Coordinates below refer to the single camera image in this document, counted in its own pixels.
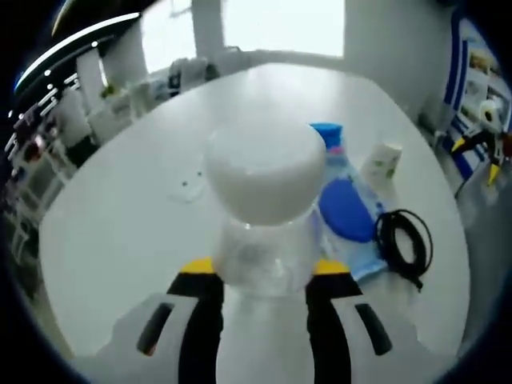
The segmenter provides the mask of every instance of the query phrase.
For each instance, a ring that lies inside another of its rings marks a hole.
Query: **white table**
[[[97,351],[116,319],[165,292],[185,262],[211,254],[220,217],[210,190],[190,203],[173,191],[201,169],[212,130],[256,114],[269,124],[279,114],[343,124],[356,167],[380,140],[403,147],[394,178],[399,206],[429,226],[434,261],[420,294],[388,274],[363,290],[398,305],[426,346],[454,354],[469,305],[468,256],[455,200],[430,148],[372,81],[277,64],[166,102],[101,148],[60,193],[41,225],[40,250],[50,304],[72,351]]]

